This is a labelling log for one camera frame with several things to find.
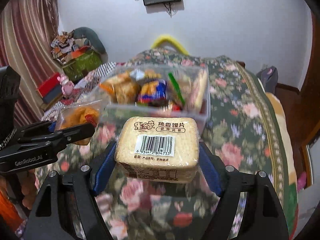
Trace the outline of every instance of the floral bedspread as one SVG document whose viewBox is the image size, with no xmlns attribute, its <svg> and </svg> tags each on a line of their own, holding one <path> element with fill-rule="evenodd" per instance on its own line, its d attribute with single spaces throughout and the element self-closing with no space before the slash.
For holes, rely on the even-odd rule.
<svg viewBox="0 0 320 240">
<path fill-rule="evenodd" d="M 209 69 L 211 118 L 202 139 L 213 154 L 241 172 L 264 170 L 273 183 L 287 218 L 289 232 L 294 215 L 289 195 L 296 205 L 296 193 L 289 194 L 288 168 L 279 127 L 273 108 L 259 85 L 258 79 L 238 63 L 225 56 L 199 58 L 156 49 L 145 51 L 127 65 L 144 63 L 168 65 L 199 65 Z M 92 95 L 82 100 L 92 100 Z M 106 113 L 116 117 L 117 124 L 102 122 L 88 146 L 68 145 L 59 153 L 58 161 L 36 170 L 40 186 L 50 170 L 60 174 L 74 171 L 99 155 L 112 138 L 120 134 L 131 116 Z M 172 184 L 130 179 L 115 168 L 97 204 L 114 239 L 199 240 L 219 198 L 209 190 L 199 170 L 189 184 Z M 240 197 L 230 238 L 237 235 L 245 207 L 245 194 Z M 81 226 L 74 222 L 77 233 Z"/>
</svg>

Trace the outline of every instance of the striped curtain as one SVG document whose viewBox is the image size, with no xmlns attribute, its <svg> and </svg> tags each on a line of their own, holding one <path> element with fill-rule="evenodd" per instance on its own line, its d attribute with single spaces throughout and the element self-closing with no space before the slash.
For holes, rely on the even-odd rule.
<svg viewBox="0 0 320 240">
<path fill-rule="evenodd" d="M 55 0 L 10 0 L 0 16 L 0 66 L 10 65 L 21 76 L 17 126 L 41 120 L 42 99 L 36 88 L 61 71 L 50 53 L 57 15 Z"/>
</svg>

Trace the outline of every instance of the bed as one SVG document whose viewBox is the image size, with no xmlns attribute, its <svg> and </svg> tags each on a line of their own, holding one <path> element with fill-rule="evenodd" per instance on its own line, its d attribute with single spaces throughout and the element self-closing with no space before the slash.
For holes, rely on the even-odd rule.
<svg viewBox="0 0 320 240">
<path fill-rule="evenodd" d="M 225 56 L 200 58 L 185 56 L 166 49 L 152 49 L 126 63 L 199 65 L 209 69 L 211 118 L 202 139 L 213 154 L 241 172 L 264 170 L 277 192 L 284 209 L 289 235 L 297 221 L 296 173 L 285 116 L 279 100 L 265 93 L 259 79 Z M 114 63 L 99 67 L 86 77 L 85 85 L 73 100 L 93 100 L 90 91 L 101 76 L 116 67 Z M 55 120 L 58 103 L 43 117 Z M 48 172 L 74 171 L 99 155 L 121 128 L 99 124 L 88 146 L 68 145 L 58 161 L 36 170 L 40 187 Z M 199 240 L 210 222 L 219 198 L 199 171 L 189 184 L 171 184 L 130 179 L 116 168 L 105 191 L 96 198 L 103 219 L 114 239 L 192 239 Z M 230 238 L 237 235 L 245 207 L 245 195 L 238 204 Z M 81 236 L 81 225 L 74 214 L 74 226 Z"/>
</svg>

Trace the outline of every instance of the green straw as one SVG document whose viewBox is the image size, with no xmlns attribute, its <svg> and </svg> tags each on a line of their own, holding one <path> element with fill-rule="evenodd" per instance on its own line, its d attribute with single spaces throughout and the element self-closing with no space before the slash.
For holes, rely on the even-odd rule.
<svg viewBox="0 0 320 240">
<path fill-rule="evenodd" d="M 182 95 L 181 95 L 181 91 L 180 91 L 180 87 L 179 87 L 178 82 L 176 81 L 176 79 L 174 78 L 174 76 L 173 76 L 173 74 L 172 74 L 171 72 L 168 74 L 168 76 L 169 76 L 169 79 L 170 79 L 170 81 L 171 81 L 171 83 L 172 83 L 172 85 L 173 85 L 173 87 L 174 87 L 174 90 L 175 90 L 175 91 L 177 92 L 177 94 L 178 94 L 178 98 L 180 99 L 180 101 L 181 101 L 181 103 L 182 103 L 182 106 L 184 106 L 185 101 L 184 101 L 183 98 L 182 98 Z"/>
</svg>

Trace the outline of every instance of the barcode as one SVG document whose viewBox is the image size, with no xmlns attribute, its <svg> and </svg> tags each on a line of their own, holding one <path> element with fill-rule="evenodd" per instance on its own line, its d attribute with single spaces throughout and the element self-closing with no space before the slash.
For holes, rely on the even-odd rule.
<svg viewBox="0 0 320 240">
<path fill-rule="evenodd" d="M 152 154 L 161 156 L 174 155 L 174 136 L 138 135 L 135 154 Z"/>
</svg>

